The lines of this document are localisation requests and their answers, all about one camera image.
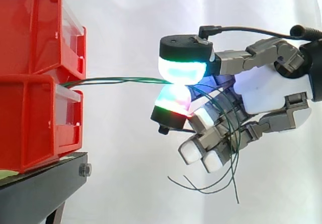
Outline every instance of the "screw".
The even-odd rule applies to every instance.
[[[80,164],[79,166],[79,176],[89,177],[92,174],[92,165],[91,164]]]

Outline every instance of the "green wire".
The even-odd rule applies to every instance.
[[[237,157],[236,159],[236,165],[235,165],[235,169],[233,170],[232,167],[233,167],[233,162],[235,161],[235,158],[234,158],[234,161],[232,161],[232,145],[231,145],[231,138],[229,136],[229,139],[230,139],[230,166],[231,166],[231,174],[232,174],[232,181],[233,181],[233,184],[234,184],[234,189],[235,189],[235,196],[236,196],[236,200],[237,200],[237,203],[239,204],[239,198],[238,198],[238,193],[237,193],[237,186],[236,186],[236,182],[235,182],[235,179],[234,179],[234,175],[236,173],[236,170],[237,170],[237,165],[238,165],[238,160],[239,160],[239,146],[240,146],[240,141],[241,141],[241,131],[240,131],[240,121],[238,119],[238,115],[237,115],[237,112],[235,110],[235,107],[232,103],[232,101],[229,99],[229,97],[221,90],[215,88],[215,87],[212,87],[212,86],[208,86],[208,85],[204,85],[204,84],[197,84],[199,86],[206,86],[206,87],[210,87],[212,88],[213,90],[217,90],[219,91],[220,93],[222,93],[224,95],[224,97],[229,101],[233,111],[234,111],[234,114],[236,116],[236,120],[237,120],[237,123],[238,123],[238,140],[237,140],[237,136],[236,136],[236,133],[235,133],[235,128],[232,126],[232,129],[234,131],[234,136],[235,136],[235,139],[236,139],[236,143],[237,143],[237,146],[236,146],[236,155],[235,155],[235,158]]]
[[[232,123],[230,122],[230,120],[229,120],[229,118],[227,117],[227,115],[226,115],[226,113],[225,113],[225,111],[221,108],[221,106],[217,103],[217,102],[215,102],[215,100],[214,99],[212,99],[212,97],[211,96],[209,96],[207,93],[205,93],[204,91],[202,91],[202,90],[200,90],[200,89],[197,89],[197,88],[194,88],[194,90],[196,90],[196,91],[198,91],[198,92],[200,92],[202,95],[204,95],[206,98],[208,98],[209,100],[210,100],[210,102],[211,103],[213,103],[214,105],[216,105],[216,107],[218,107],[218,108],[220,108],[221,109],[221,112],[223,113],[223,115],[226,117],[226,119],[227,119],[227,122],[228,122],[228,127],[229,127],[229,133],[230,133],[230,135],[229,135],[229,138],[231,138],[230,136],[231,136],[231,129],[230,129],[230,127],[233,127],[233,125],[232,125]],[[239,147],[237,147],[237,150],[236,150],[236,155],[235,155],[235,157],[234,157],[234,160],[231,162],[231,163],[234,163],[235,162],[235,160],[236,160],[236,158],[238,158],[238,156],[239,156],[239,154],[238,154],[238,149],[239,149]],[[233,168],[233,165],[231,164],[231,166],[228,168],[228,170],[226,171],[226,173],[218,180],[218,181],[216,181],[215,183],[213,183],[212,185],[210,185],[210,186],[207,186],[207,187],[204,187],[204,188],[200,188],[200,189],[198,189],[197,187],[195,187],[193,184],[192,184],[192,182],[186,177],[186,176],[184,176],[186,179],[187,179],[187,181],[190,183],[190,184],[192,184],[192,186],[194,187],[194,188],[189,188],[189,187],[187,187],[187,186],[185,186],[185,185],[182,185],[182,184],[180,184],[180,183],[178,183],[178,182],[176,182],[176,181],[174,181],[173,179],[171,179],[169,176],[168,176],[168,179],[170,180],[170,181],[172,181],[172,182],[174,182],[175,184],[177,184],[177,185],[179,185],[179,186],[181,186],[181,187],[183,187],[183,188],[186,188],[186,189],[189,189],[189,190],[197,190],[197,191],[199,191],[199,192],[201,192],[201,193],[203,193],[203,194],[213,194],[213,193],[217,193],[217,192],[219,192],[219,191],[221,191],[221,190],[223,190],[223,189],[225,189],[225,188],[227,188],[230,184],[231,184],[231,182],[234,180],[234,173],[235,172],[232,172],[232,178],[230,179],[230,181],[228,182],[228,184],[226,185],[226,186],[224,186],[223,188],[221,188],[221,189],[219,189],[219,190],[216,190],[216,191],[212,191],[212,192],[203,192],[203,191],[201,191],[201,190],[205,190],[205,189],[208,189],[208,188],[211,188],[211,187],[213,187],[214,185],[216,185],[216,184],[218,184],[221,180],[223,180],[223,178],[225,178],[226,176],[227,176],[227,174],[228,174],[228,172],[230,171],[230,170],[232,170],[232,168]],[[235,188],[235,195],[236,195],[236,200],[237,200],[237,202],[239,203],[239,200],[238,200],[238,194],[237,194],[237,189]]]
[[[195,88],[194,90],[196,90],[196,91],[199,91],[201,94],[203,94],[204,96],[206,96],[213,104],[215,104],[216,105],[216,107],[218,107],[220,110],[221,110],[221,112],[223,113],[223,115],[226,117],[226,119],[227,119],[227,122],[228,122],[228,127],[229,127],[229,133],[230,133],[230,135],[229,135],[229,139],[230,139],[230,141],[231,141],[231,129],[230,129],[230,127],[232,127],[233,128],[233,134],[234,134],[234,137],[235,137],[235,139],[236,139],[236,141],[237,141],[237,135],[236,135],[236,132],[235,132],[235,129],[234,129],[234,127],[233,127],[233,124],[230,122],[230,120],[229,120],[229,118],[227,117],[227,115],[226,115],[226,113],[225,113],[225,111],[222,109],[222,107],[212,98],[212,97],[210,97],[208,94],[206,94],[204,91],[202,91],[202,90],[200,90],[200,89],[197,89],[197,88]],[[236,111],[235,111],[235,109],[234,109],[234,106],[233,106],[233,103],[231,102],[231,100],[227,97],[227,95],[224,93],[224,92],[222,92],[222,91],[220,91],[226,98],[227,98],[227,100],[230,102],[230,104],[231,104],[231,106],[232,106],[232,109],[234,110],[234,113],[235,113],[235,115],[236,115],[236,119],[237,119],[237,122],[238,122],[238,126],[240,126],[240,122],[239,122],[239,120],[238,120],[238,117],[237,117],[237,113],[236,113]],[[234,161],[235,161],[235,159],[236,159],[236,157],[237,156],[239,156],[239,153],[238,153],[238,151],[239,151],[239,143],[240,143],[240,129],[238,128],[238,131],[239,131],[239,140],[238,140],[238,144],[237,144],[237,148],[236,148],[236,155],[235,155],[235,157],[234,157],[234,160],[232,160],[232,153],[233,153],[233,151],[232,151],[232,146],[230,145],[230,168],[228,169],[228,171],[229,170],[231,170],[231,174],[232,174],[232,177],[231,177],[231,180],[229,181],[229,183],[224,187],[224,188],[226,188],[226,187],[228,187],[229,185],[230,185],[230,183],[231,183],[231,181],[233,181],[233,183],[234,183],[234,189],[235,189],[235,196],[236,196],[236,200],[237,200],[237,202],[239,203],[239,199],[238,199],[238,194],[237,194],[237,188],[236,188],[236,183],[235,183],[235,179],[234,179],[234,174],[235,174],[235,171],[234,171],[234,169],[233,169],[233,163],[234,163]],[[210,186],[208,186],[208,187],[205,187],[205,188],[202,188],[202,189],[196,189],[195,188],[195,186],[194,185],[192,185],[192,186],[194,186],[194,188],[196,189],[196,190],[204,190],[204,189],[208,189],[208,188],[211,188],[212,186],[214,186],[215,184],[217,184],[217,183],[214,183],[214,184],[212,184],[212,185],[210,185]],[[202,191],[200,191],[201,193],[204,193],[204,194],[212,194],[212,193],[216,193],[216,192],[218,192],[218,191],[213,191],[213,192],[202,192]]]
[[[89,83],[89,82],[92,82],[92,81],[110,81],[110,82],[98,82],[98,83]],[[65,83],[65,84],[61,84],[62,86],[64,87],[74,87],[74,86],[84,86],[84,85],[111,85],[111,84],[120,84],[120,83],[126,83],[126,82],[136,82],[136,83],[145,83],[145,84],[170,84],[169,82],[165,81],[165,80],[162,80],[162,79],[157,79],[157,78],[140,78],[140,77],[104,77],[104,78],[89,78],[89,79],[84,79],[84,80],[80,80],[80,81],[74,81],[74,82],[68,82],[68,83]],[[237,202],[239,203],[239,199],[238,199],[238,195],[237,195],[237,188],[236,188],[236,183],[235,183],[235,179],[234,179],[234,174],[236,172],[236,169],[237,169],[237,163],[238,163],[238,159],[239,159],[239,144],[240,144],[240,122],[238,120],[238,117],[237,117],[237,113],[234,109],[234,106],[233,106],[233,103],[231,102],[231,100],[228,98],[228,96],[220,91],[219,89],[216,89],[212,86],[208,86],[208,85],[204,85],[204,86],[207,86],[207,87],[210,87],[214,90],[217,90],[219,92],[221,92],[226,98],[227,100],[230,102],[233,110],[234,110],[234,113],[236,115],[236,119],[237,119],[237,122],[238,122],[238,132],[239,132],[239,140],[238,140],[238,144],[237,144],[237,148],[236,148],[236,155],[234,157],[234,159],[232,160],[232,154],[233,154],[233,151],[232,151],[232,146],[230,145],[230,167],[229,169],[227,170],[227,172],[218,180],[216,181],[215,183],[213,183],[212,185],[208,186],[208,187],[205,187],[205,188],[201,188],[201,189],[198,189],[186,176],[184,176],[187,181],[194,187],[194,188],[189,188],[187,186],[184,186],[184,185],[181,185],[180,183],[172,180],[169,176],[168,178],[178,184],[179,186],[182,186],[186,189],[190,189],[190,190],[197,190],[201,193],[204,193],[204,194],[212,194],[212,193],[216,193],[216,192],[219,192],[225,188],[227,188],[230,183],[233,181],[234,183],[234,188],[235,188],[235,195],[236,195],[236,200]],[[205,96],[212,104],[214,107],[217,107],[221,113],[226,117],[227,119],[227,123],[228,123],[228,131],[229,131],[229,139],[231,141],[231,127],[233,129],[233,134],[234,134],[234,137],[237,141],[237,136],[236,136],[236,132],[235,132],[235,129],[233,127],[233,124],[231,123],[231,121],[229,120],[229,118],[227,117],[227,114],[225,113],[225,111],[223,110],[223,108],[209,95],[207,94],[206,92],[194,87],[194,86],[189,86],[191,87],[192,89],[194,89],[195,91],[201,93],[203,96]],[[235,169],[233,169],[233,163],[235,162],[236,160],[236,166],[235,166]],[[224,177],[226,177],[226,175],[228,174],[228,172],[231,170],[231,174],[232,174],[232,177],[230,179],[230,181],[228,182],[228,184],[226,186],[224,186],[223,188],[219,189],[219,190],[216,190],[216,191],[213,191],[213,192],[203,192],[202,190],[205,190],[205,189],[208,189],[208,188],[211,188],[213,187],[214,185],[216,185],[217,183],[219,183]]]

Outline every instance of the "green light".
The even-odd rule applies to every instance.
[[[173,84],[195,85],[206,72],[204,62],[175,62],[159,57],[158,68],[161,76]]]
[[[155,105],[188,116],[190,103],[191,94],[187,87],[182,85],[166,85],[161,90]]]

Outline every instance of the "red plastic bin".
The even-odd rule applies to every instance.
[[[86,77],[86,30],[64,0],[0,0],[0,76]]]
[[[82,147],[83,95],[51,76],[0,77],[0,170],[23,173]]]

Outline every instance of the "cable connector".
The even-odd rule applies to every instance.
[[[220,34],[221,28],[221,26],[200,26],[198,36],[207,40],[209,36]]]
[[[302,25],[293,26],[290,30],[290,35],[307,41],[322,39],[322,32],[320,30],[304,27]]]

